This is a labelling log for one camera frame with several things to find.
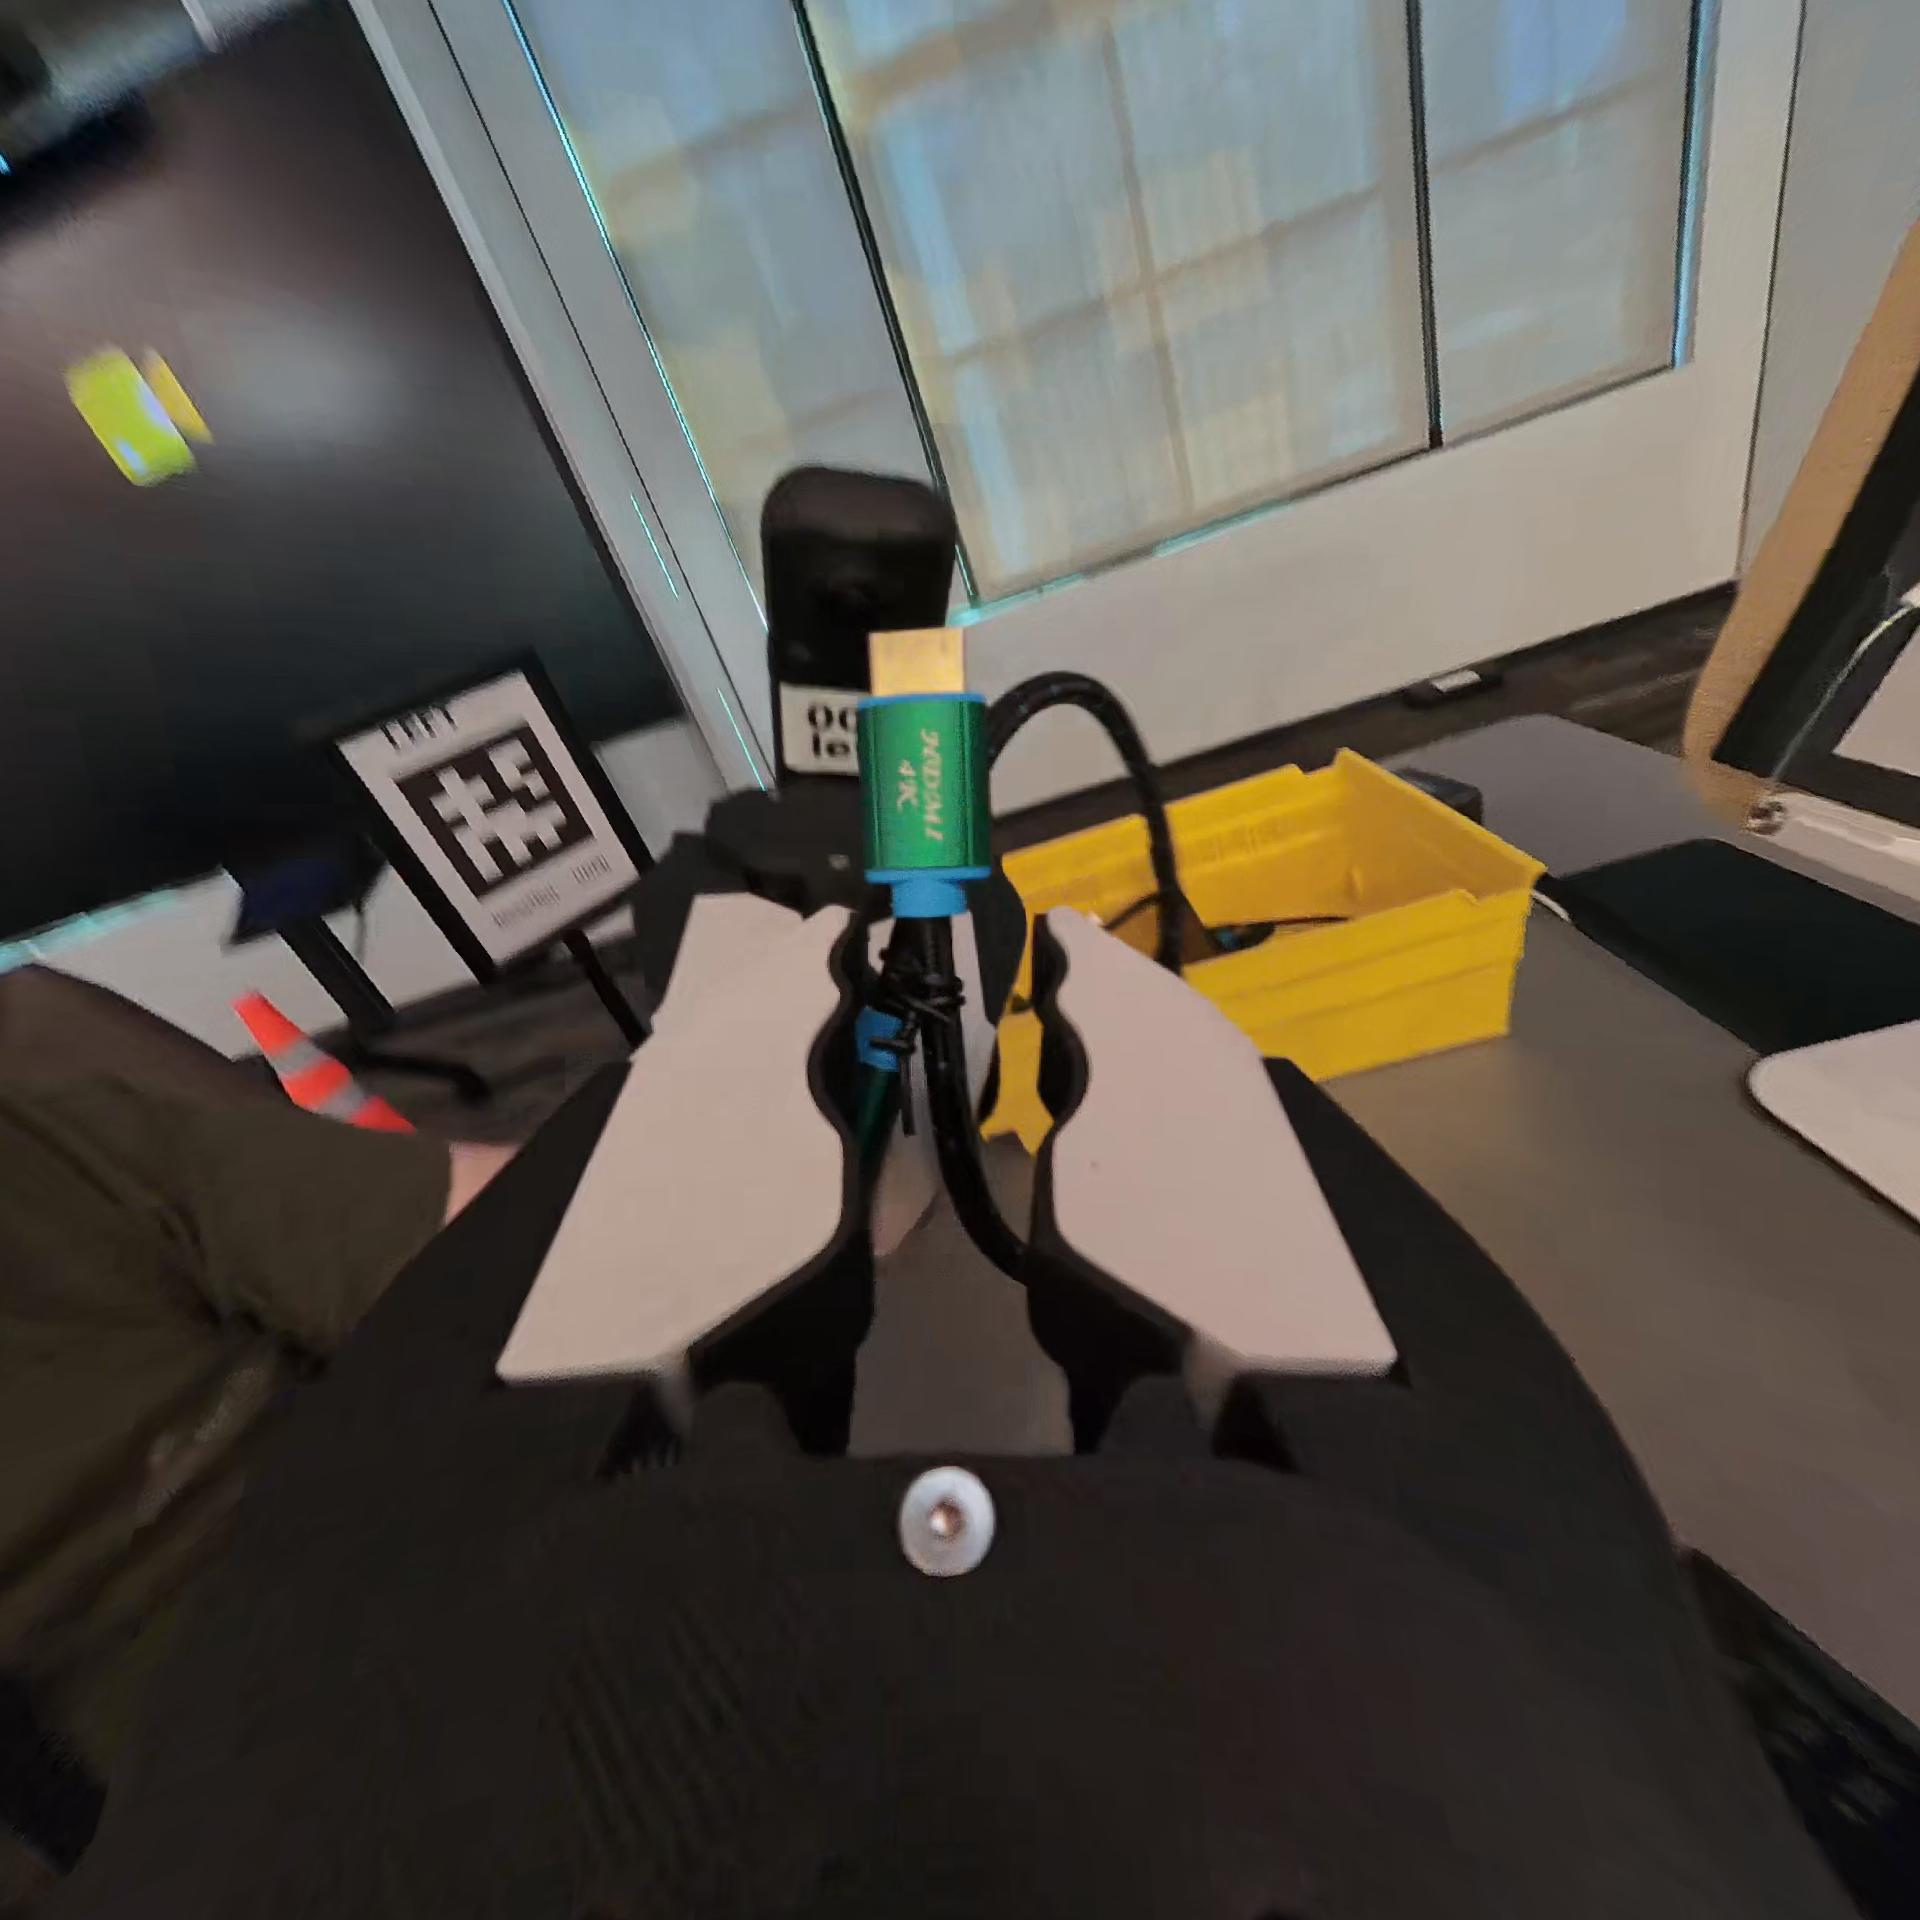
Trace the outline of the large glass window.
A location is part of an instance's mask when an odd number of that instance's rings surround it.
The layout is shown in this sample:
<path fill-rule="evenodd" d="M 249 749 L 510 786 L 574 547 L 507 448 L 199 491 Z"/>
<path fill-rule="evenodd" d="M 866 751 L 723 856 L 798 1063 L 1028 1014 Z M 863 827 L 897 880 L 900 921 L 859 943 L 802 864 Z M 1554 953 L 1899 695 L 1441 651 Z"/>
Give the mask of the large glass window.
<path fill-rule="evenodd" d="M 1692 3 L 510 3 L 755 599 L 790 468 L 973 601 L 1666 366 Z"/>

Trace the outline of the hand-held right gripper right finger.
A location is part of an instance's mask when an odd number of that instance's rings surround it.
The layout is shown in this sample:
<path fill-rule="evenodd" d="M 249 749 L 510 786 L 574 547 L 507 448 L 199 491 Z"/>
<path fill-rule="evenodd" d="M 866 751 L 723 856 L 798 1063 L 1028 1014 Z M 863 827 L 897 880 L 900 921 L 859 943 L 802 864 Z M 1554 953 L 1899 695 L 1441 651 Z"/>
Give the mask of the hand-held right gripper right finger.
<path fill-rule="evenodd" d="M 1256 1041 L 1073 907 L 1038 919 L 1032 984 L 1028 1312 L 1070 1420 L 1110 1423 L 1145 1380 L 1202 1423 L 1245 1380 L 1387 1380 L 1401 1354 Z"/>

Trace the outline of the black flat box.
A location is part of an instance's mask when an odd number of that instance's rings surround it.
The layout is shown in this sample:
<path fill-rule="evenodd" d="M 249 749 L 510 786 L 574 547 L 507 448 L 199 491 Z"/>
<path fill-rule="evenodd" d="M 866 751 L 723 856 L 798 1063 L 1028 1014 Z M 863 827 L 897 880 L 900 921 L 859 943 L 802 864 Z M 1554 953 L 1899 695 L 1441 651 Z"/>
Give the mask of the black flat box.
<path fill-rule="evenodd" d="M 1918 1018 L 1918 927 L 1717 840 L 1541 880 L 1572 925 L 1757 1054 Z"/>

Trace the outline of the white monitor stand base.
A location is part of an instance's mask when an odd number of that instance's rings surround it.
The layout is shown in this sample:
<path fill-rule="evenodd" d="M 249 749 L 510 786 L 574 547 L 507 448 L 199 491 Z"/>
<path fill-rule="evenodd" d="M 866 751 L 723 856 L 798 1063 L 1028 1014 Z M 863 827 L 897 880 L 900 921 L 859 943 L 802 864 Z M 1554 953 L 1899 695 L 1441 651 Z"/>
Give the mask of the white monitor stand base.
<path fill-rule="evenodd" d="M 1764 1054 L 1744 1085 L 1766 1116 L 1918 1220 L 1918 1021 Z"/>

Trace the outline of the large black display screen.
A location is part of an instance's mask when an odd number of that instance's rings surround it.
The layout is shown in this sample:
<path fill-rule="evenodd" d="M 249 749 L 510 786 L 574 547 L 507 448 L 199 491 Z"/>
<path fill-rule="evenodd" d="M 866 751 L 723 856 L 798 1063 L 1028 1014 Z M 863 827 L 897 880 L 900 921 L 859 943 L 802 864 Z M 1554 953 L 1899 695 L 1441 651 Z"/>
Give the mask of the large black display screen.
<path fill-rule="evenodd" d="M 4 180 L 4 938 L 330 831 L 325 724 L 682 700 L 348 3 Z"/>

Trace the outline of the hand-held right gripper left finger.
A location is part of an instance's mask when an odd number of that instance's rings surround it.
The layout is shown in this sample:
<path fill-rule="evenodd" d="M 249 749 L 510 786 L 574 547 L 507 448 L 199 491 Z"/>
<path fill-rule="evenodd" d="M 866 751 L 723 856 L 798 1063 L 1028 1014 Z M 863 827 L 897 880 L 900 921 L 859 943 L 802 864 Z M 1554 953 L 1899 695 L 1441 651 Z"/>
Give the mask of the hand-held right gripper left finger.
<path fill-rule="evenodd" d="M 850 1423 L 875 1306 L 859 1134 L 864 919 L 790 921 L 633 1053 L 506 1334 L 506 1385 L 745 1384 Z"/>

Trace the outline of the brown cardboard panel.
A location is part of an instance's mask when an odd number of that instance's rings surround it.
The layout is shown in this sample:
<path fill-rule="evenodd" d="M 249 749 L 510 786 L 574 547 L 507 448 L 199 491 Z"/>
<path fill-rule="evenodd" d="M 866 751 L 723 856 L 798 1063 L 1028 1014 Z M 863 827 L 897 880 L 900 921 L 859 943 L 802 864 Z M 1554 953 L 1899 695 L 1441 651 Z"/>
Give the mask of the brown cardboard panel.
<path fill-rule="evenodd" d="M 1903 418 L 1915 416 L 1915 371 L 1918 228 L 1908 226 L 1693 683 L 1681 764 L 1693 795 L 1726 817 L 1740 817 L 1773 778 L 1721 762 L 1719 747 L 1764 679 L 1775 680 L 1773 695 L 1787 691 L 1787 670 L 1773 661 L 1792 648 L 1792 629 L 1837 610 L 1838 563 L 1861 554 L 1849 526 L 1872 517 L 1872 471 L 1913 438 Z"/>

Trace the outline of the yellow plastic bin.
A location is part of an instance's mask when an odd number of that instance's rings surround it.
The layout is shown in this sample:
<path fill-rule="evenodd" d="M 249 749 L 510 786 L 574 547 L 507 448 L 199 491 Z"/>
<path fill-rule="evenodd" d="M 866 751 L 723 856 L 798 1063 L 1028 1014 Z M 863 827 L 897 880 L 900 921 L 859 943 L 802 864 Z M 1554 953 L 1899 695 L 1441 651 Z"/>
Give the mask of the yellow plastic bin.
<path fill-rule="evenodd" d="M 1546 868 L 1349 751 L 1168 805 L 1182 978 L 1313 1081 L 1509 1026 Z"/>

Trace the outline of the orange traffic cone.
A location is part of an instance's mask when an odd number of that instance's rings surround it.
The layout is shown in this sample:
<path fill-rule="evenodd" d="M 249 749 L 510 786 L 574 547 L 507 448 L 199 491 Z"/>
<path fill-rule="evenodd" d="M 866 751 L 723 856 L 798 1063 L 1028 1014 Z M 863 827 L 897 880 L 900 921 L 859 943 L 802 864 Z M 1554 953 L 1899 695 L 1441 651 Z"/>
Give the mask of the orange traffic cone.
<path fill-rule="evenodd" d="M 362 1086 L 339 1057 L 325 1053 L 264 994 L 236 994 L 233 1013 L 282 1090 L 300 1110 L 369 1134 L 415 1131 L 411 1120 L 401 1116 L 385 1097 Z"/>

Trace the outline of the black hdmi cable green plug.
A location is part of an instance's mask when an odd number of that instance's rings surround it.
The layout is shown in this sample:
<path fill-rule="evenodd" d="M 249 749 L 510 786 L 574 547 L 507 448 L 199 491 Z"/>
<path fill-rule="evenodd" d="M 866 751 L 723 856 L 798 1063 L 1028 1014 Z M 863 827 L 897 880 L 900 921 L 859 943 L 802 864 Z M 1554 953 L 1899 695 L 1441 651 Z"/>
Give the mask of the black hdmi cable green plug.
<path fill-rule="evenodd" d="M 975 1252 L 1019 1281 L 1025 1242 L 997 1211 L 979 1163 L 952 941 L 952 923 L 970 912 L 967 888 L 993 874 L 991 770 L 1042 711 L 1091 716 L 1133 784 L 1155 881 L 1152 954 L 1179 973 L 1187 896 L 1164 789 L 1132 716 L 1093 676 L 1038 674 L 987 700 L 967 680 L 959 627 L 875 633 L 866 661 L 868 687 L 857 706 L 863 858 L 866 881 L 885 891 L 893 931 L 857 1018 L 860 1155 L 877 1173 L 890 1136 L 916 1131 L 910 1081 L 923 1066 L 936 1167 L 952 1211 Z"/>

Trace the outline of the fiducial marker sign board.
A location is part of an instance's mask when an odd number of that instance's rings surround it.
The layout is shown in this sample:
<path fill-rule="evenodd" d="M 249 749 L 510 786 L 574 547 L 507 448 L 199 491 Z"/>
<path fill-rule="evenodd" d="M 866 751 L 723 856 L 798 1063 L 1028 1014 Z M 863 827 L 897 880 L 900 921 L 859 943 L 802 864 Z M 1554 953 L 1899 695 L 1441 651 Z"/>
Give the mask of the fiducial marker sign board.
<path fill-rule="evenodd" d="M 532 654 L 314 724 L 372 836 L 478 980 L 585 932 L 653 868 L 632 813 Z"/>

